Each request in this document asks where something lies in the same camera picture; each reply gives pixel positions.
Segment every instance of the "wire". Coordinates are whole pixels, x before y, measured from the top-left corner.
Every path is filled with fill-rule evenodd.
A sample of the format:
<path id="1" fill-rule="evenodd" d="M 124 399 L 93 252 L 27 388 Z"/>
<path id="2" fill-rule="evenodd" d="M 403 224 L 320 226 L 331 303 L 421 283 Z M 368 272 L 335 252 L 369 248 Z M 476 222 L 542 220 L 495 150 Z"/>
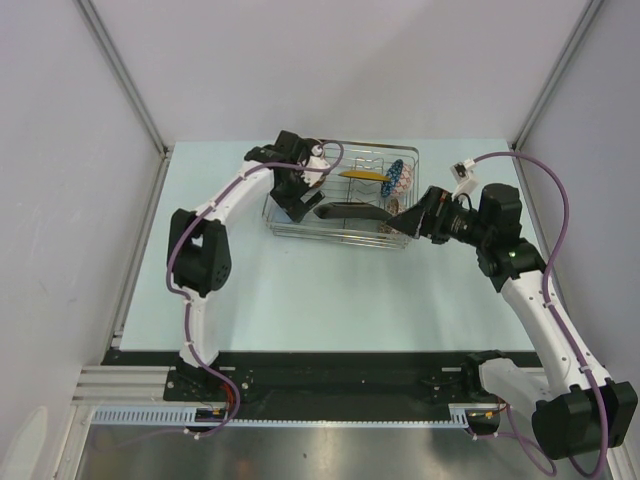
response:
<path id="1" fill-rule="evenodd" d="M 509 414 L 511 412 L 510 406 L 507 406 L 506 408 L 507 414 Z M 512 424 L 511 427 L 513 428 L 513 432 L 496 432 L 493 435 L 476 435 L 470 428 L 466 429 L 466 432 L 472 435 L 474 440 L 493 440 L 496 438 L 511 438 L 512 440 L 518 440 L 518 443 L 520 443 L 522 450 L 527 455 L 527 457 L 529 457 L 529 460 L 531 460 L 531 462 L 533 462 L 533 464 L 538 467 L 538 469 L 542 473 L 544 473 L 548 477 L 555 477 L 556 475 L 558 475 L 558 467 L 553 460 L 545 455 L 545 453 L 542 451 L 542 448 L 540 448 L 540 445 L 538 445 L 535 440 L 521 435 L 520 432 L 516 430 L 515 425 Z M 538 459 L 533 456 L 531 451 L 525 447 L 525 445 L 535 448 L 544 458 L 546 458 L 549 462 L 549 465 L 551 465 L 551 470 L 547 470 L 546 468 L 544 468 L 542 464 L 538 462 Z"/>
<path id="2" fill-rule="evenodd" d="M 607 419 L 607 411 L 604 405 L 604 399 L 602 398 L 602 392 L 600 392 L 600 388 L 598 387 L 598 382 L 593 376 L 593 372 L 589 367 L 587 359 L 585 358 L 584 354 L 582 353 L 582 350 L 578 346 L 576 339 L 571 334 L 571 331 L 567 327 L 567 324 L 564 322 L 564 320 L 560 316 L 560 313 L 558 312 L 556 307 L 553 305 L 553 303 L 551 303 L 551 295 L 549 293 L 549 281 L 551 277 L 551 272 L 553 271 L 553 265 L 556 261 L 556 258 L 558 257 L 560 248 L 564 243 L 564 239 L 567 234 L 567 229 L 569 228 L 569 196 L 567 195 L 567 191 L 564 188 L 562 181 L 556 175 L 556 173 L 553 170 L 551 170 L 551 168 L 549 168 L 547 165 L 542 163 L 540 160 L 538 160 L 537 158 L 531 155 L 527 155 L 526 153 L 492 152 L 492 153 L 487 153 L 485 155 L 481 155 L 477 158 L 474 158 L 473 161 L 475 163 L 479 163 L 483 160 L 486 160 L 488 158 L 493 158 L 493 157 L 514 157 L 514 158 L 519 158 L 519 159 L 526 160 L 528 162 L 533 163 L 534 165 L 544 170 L 547 174 L 549 174 L 549 176 L 553 179 L 553 181 L 557 185 L 558 190 L 560 190 L 560 195 L 562 196 L 562 204 L 564 209 L 562 228 L 560 229 L 560 235 L 558 235 L 558 240 L 555 246 L 553 247 L 553 250 L 551 251 L 551 255 L 549 256 L 549 261 L 547 262 L 547 268 L 545 269 L 542 275 L 542 296 L 544 298 L 544 301 L 548 305 L 548 309 L 551 312 L 551 315 L 553 316 L 556 323 L 558 324 L 558 327 L 562 331 L 562 334 L 564 335 L 564 337 L 567 339 L 567 342 L 571 346 L 571 349 L 573 350 L 573 353 L 575 354 L 578 360 L 578 363 L 580 364 L 581 370 L 584 372 L 587 378 L 587 381 L 589 382 L 589 386 L 593 391 L 593 394 L 596 399 L 596 404 L 598 405 L 598 414 L 600 416 L 600 453 L 598 454 L 598 461 L 596 463 L 594 470 L 592 472 L 586 472 L 585 470 L 583 470 L 583 468 L 580 465 L 578 465 L 578 463 L 573 457 L 569 457 L 571 464 L 578 471 L 580 475 L 586 478 L 597 478 L 602 474 L 602 472 L 605 469 L 605 466 L 607 463 L 607 449 L 609 448 L 609 423 Z M 525 449 L 525 452 L 526 452 L 524 443 L 520 442 L 520 444 L 522 445 L 522 448 Z"/>
<path id="3" fill-rule="evenodd" d="M 471 197 L 466 193 L 459 193 L 456 199 L 460 197 L 465 197 L 467 199 L 467 203 L 469 204 L 469 210 L 473 209 L 473 205 L 471 204 Z"/>
<path id="4" fill-rule="evenodd" d="M 284 168 L 284 169 L 289 169 L 289 170 L 297 170 L 297 171 L 307 171 L 307 172 L 316 172 L 316 173 L 329 174 L 342 161 L 342 157 L 344 156 L 344 146 L 342 145 L 342 143 L 340 143 L 338 141 L 326 140 L 326 141 L 322 142 L 322 147 L 324 147 L 327 144 L 335 144 L 340 149 L 340 153 L 338 154 L 338 157 L 336 158 L 335 162 L 333 162 L 329 167 L 327 167 L 327 168 L 312 168 L 312 167 L 307 167 L 307 166 L 302 166 L 302 165 L 292 165 L 292 164 L 280 163 L 280 162 L 263 163 L 263 164 L 255 166 L 253 168 L 250 168 L 249 170 L 244 172 L 243 176 L 238 176 L 234 180 L 232 180 L 225 187 L 225 189 L 213 200 L 213 205 L 220 205 L 220 202 L 222 202 L 227 197 L 227 195 L 229 195 L 248 176 L 258 172 L 259 170 L 265 169 L 265 168 Z M 209 365 L 207 365 L 202 360 L 202 358 L 200 357 L 198 352 L 196 351 L 196 349 L 194 347 L 194 344 L 193 344 L 193 338 L 191 336 L 191 325 L 190 325 L 190 323 L 191 323 L 191 302 L 192 302 L 193 299 L 191 298 L 191 295 L 188 292 L 186 292 L 184 290 L 181 290 L 181 289 L 179 289 L 177 287 L 174 287 L 173 286 L 173 282 L 172 282 L 173 267 L 174 267 L 174 265 L 176 263 L 176 259 L 178 258 L 178 253 L 180 252 L 180 250 L 184 246 L 184 244 L 187 241 L 187 239 L 190 238 L 191 234 L 193 233 L 194 229 L 198 226 L 198 224 L 200 224 L 200 222 L 202 222 L 207 215 L 209 215 L 210 213 L 215 212 L 215 211 L 216 211 L 216 207 L 214 207 L 214 206 L 209 206 L 209 207 L 205 208 L 204 211 L 202 213 L 200 213 L 200 215 L 198 215 L 195 218 L 195 220 L 193 220 L 193 222 L 191 222 L 191 224 L 189 224 L 189 226 L 184 230 L 184 232 L 182 232 L 182 235 L 178 239 L 176 245 L 174 246 L 173 250 L 171 251 L 171 255 L 169 256 L 169 261 L 167 262 L 167 270 L 166 270 L 166 275 L 165 275 L 165 284 L 167 286 L 167 289 L 171 293 L 175 293 L 177 295 L 180 295 L 186 300 L 186 305 L 185 305 L 185 309 L 184 309 L 184 335 L 185 335 L 185 339 L 186 339 L 186 342 L 187 342 L 187 345 L 188 345 L 189 352 L 193 356 L 193 359 L 207 373 L 213 375 L 216 378 L 219 378 L 220 380 L 225 382 L 227 385 L 229 385 L 229 387 L 231 388 L 231 391 L 233 392 L 233 397 L 236 399 L 235 402 L 234 402 L 234 406 L 233 406 L 233 409 L 232 409 L 231 413 L 229 415 L 227 415 L 227 417 L 222 422 L 220 422 L 220 424 L 218 424 L 216 427 L 214 427 L 210 431 L 208 431 L 208 432 L 206 432 L 204 434 L 200 434 L 199 436 L 196 436 L 196 438 L 206 438 L 206 437 L 209 437 L 209 436 L 215 434 L 216 432 L 218 432 L 220 429 L 222 429 L 224 426 L 226 426 L 231 420 L 233 420 L 236 417 L 236 415 L 238 414 L 238 410 L 240 408 L 240 391 L 238 390 L 238 387 L 236 386 L 236 384 L 233 383 L 233 381 L 231 381 L 231 379 L 229 379 L 228 377 L 226 377 L 222 373 L 214 370 Z"/>

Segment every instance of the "metal floor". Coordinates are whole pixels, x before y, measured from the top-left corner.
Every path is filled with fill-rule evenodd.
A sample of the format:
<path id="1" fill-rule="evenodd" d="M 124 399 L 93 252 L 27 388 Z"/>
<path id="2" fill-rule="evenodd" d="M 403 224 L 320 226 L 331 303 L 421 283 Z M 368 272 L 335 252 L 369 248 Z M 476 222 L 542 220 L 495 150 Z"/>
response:
<path id="1" fill-rule="evenodd" d="M 473 442 L 462 430 L 234 427 L 195 441 L 180 433 L 113 445 L 155 427 L 93 426 L 79 480 L 382 480 L 547 478 L 516 441 Z M 595 456 L 580 458 L 593 465 Z M 581 478 L 567 461 L 558 479 Z M 611 478 L 607 473 L 602 478 Z"/>

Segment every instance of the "wire basket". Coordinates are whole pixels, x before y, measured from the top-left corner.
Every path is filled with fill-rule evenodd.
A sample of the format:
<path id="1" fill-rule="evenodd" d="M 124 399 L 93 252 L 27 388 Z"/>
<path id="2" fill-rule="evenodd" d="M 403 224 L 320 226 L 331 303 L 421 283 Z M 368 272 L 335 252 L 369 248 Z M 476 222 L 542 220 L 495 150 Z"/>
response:
<path id="1" fill-rule="evenodd" d="M 333 169 L 319 188 L 307 192 L 307 195 L 302 198 L 303 202 L 320 190 L 325 198 L 319 205 L 328 202 L 364 202 L 386 210 L 391 198 L 382 198 L 380 182 L 341 177 L 339 174 L 346 170 L 368 170 L 384 175 L 398 159 L 413 168 L 413 184 L 410 190 L 398 199 L 400 209 L 408 208 L 418 201 L 420 155 L 416 148 L 360 142 L 341 143 L 344 146 L 344 157 L 340 165 Z M 333 163 L 339 151 L 338 147 L 327 145 L 325 147 L 327 162 Z M 385 233 L 382 222 L 377 220 L 321 219 L 310 211 L 300 223 L 293 223 L 269 195 L 262 209 L 262 217 L 274 235 L 285 237 L 396 249 L 405 248 L 411 241 L 410 237 L 395 231 Z"/>

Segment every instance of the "metal frame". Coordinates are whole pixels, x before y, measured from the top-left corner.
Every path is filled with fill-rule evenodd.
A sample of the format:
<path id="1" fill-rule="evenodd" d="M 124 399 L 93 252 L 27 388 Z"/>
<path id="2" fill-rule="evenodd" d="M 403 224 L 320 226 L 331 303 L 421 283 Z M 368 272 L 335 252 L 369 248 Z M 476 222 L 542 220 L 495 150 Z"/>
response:
<path id="1" fill-rule="evenodd" d="M 156 150 L 158 150 L 158 153 L 160 155 L 164 155 L 167 152 L 167 147 L 162 140 L 160 132 L 158 131 L 147 106 L 140 96 L 140 92 L 138 91 L 129 70 L 122 61 L 122 57 L 113 43 L 111 35 L 109 35 L 107 28 L 100 18 L 96 7 L 93 5 L 91 0 L 74 0 L 74 3 L 80 10 L 91 34 L 98 43 L 100 51 L 104 55 L 109 67 L 111 67 L 116 80 L 118 80 L 118 83 L 122 87 L 125 96 L 133 107 L 133 110 L 144 125 L 147 135 L 149 135 L 149 138 L 156 147 Z"/>
<path id="2" fill-rule="evenodd" d="M 606 0 L 589 0 L 583 12 L 565 43 L 560 56 L 554 64 L 545 84 L 529 111 L 517 137 L 513 141 L 513 148 L 520 150 L 528 139 L 533 127 L 539 121 L 546 105 L 556 91 L 571 60 L 576 56 L 579 48 L 593 25 L 597 14 L 601 11 Z M 122 329 L 133 295 L 138 277 L 144 249 L 153 223 L 153 218 L 159 203 L 160 193 L 167 174 L 171 151 L 166 147 L 148 108 L 141 98 L 131 74 L 126 68 L 121 55 L 109 35 L 100 15 L 91 0 L 74 0 L 88 28 L 97 42 L 108 65 L 114 73 L 124 95 L 145 127 L 145 131 L 160 154 L 161 162 L 154 181 L 154 185 L 146 206 L 146 212 L 140 226 L 138 240 L 131 256 L 130 268 L 122 285 L 121 298 L 114 317 L 113 328 L 109 334 L 107 348 L 119 345 Z M 534 208 L 530 188 L 524 175 L 522 165 L 514 161 L 516 172 L 520 180 L 523 195 L 540 242 L 541 250 L 547 257 L 549 247 L 540 227 L 540 221 Z M 72 480 L 75 478 L 80 459 L 87 439 L 91 419 L 94 413 L 102 407 L 138 406 L 144 408 L 159 407 L 198 407 L 199 403 L 164 402 L 162 399 L 169 367 L 113 367 L 96 366 L 85 367 L 80 375 L 78 386 L 72 400 L 68 417 L 68 427 L 61 446 L 60 455 L 49 478 L 56 480 Z M 543 375 L 542 369 L 531 369 L 532 372 Z M 455 408 L 468 408 L 469 405 L 452 405 Z M 274 426 L 265 422 L 265 426 Z M 609 466 L 614 479 L 639 478 L 640 472 L 637 458 L 634 454 L 633 439 L 627 436 L 625 444 L 608 455 Z"/>
<path id="3" fill-rule="evenodd" d="M 542 113 L 545 110 L 545 107 L 549 103 L 549 100 L 555 93 L 560 81 L 564 77 L 571 61 L 576 57 L 580 47 L 582 47 L 584 43 L 584 39 L 587 36 L 587 33 L 591 29 L 596 20 L 598 13 L 600 13 L 603 5 L 607 2 L 607 0 L 589 0 L 587 5 L 582 10 L 580 14 L 580 18 L 576 22 L 569 38 L 566 43 L 562 47 L 562 51 L 560 52 L 560 56 L 556 60 L 551 72 L 547 76 L 547 79 L 544 82 L 542 90 L 536 97 L 536 100 L 533 102 L 533 106 L 529 113 L 527 114 L 525 121 L 518 132 L 518 135 L 512 142 L 514 150 L 520 150 L 526 143 L 533 127 L 538 123 L 538 120 L 542 116 Z"/>
<path id="4" fill-rule="evenodd" d="M 140 267 L 142 266 L 144 251 L 149 240 L 149 235 L 151 234 L 153 219 L 155 218 L 156 210 L 160 203 L 160 195 L 162 194 L 164 181 L 167 178 L 169 162 L 171 161 L 172 154 L 173 149 L 168 150 L 167 153 L 162 156 L 160 164 L 158 165 L 156 177 L 145 206 L 144 217 L 138 231 L 135 248 L 131 254 L 129 267 L 120 290 L 118 306 L 116 307 L 113 323 L 108 332 L 107 339 L 103 342 L 104 350 L 107 350 L 110 347 L 118 348 L 120 346 L 120 340 L 124 331 L 124 323 L 127 318 L 127 313 L 129 312 L 129 307 L 131 306 L 133 291 L 138 280 L 138 274 L 140 273 Z"/>

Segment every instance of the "black motor joint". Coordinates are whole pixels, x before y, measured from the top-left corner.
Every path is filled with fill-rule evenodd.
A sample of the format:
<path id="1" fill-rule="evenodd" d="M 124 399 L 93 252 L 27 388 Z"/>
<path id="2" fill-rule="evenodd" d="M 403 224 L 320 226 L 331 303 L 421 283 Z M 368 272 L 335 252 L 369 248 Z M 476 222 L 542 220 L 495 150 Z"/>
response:
<path id="1" fill-rule="evenodd" d="M 509 185 L 487 185 L 482 190 L 478 210 L 465 208 L 450 192 L 431 186 L 416 205 L 387 224 L 412 237 L 426 237 L 435 244 L 453 237 L 484 248 L 517 241 L 522 228 L 521 212 L 518 189 Z"/>

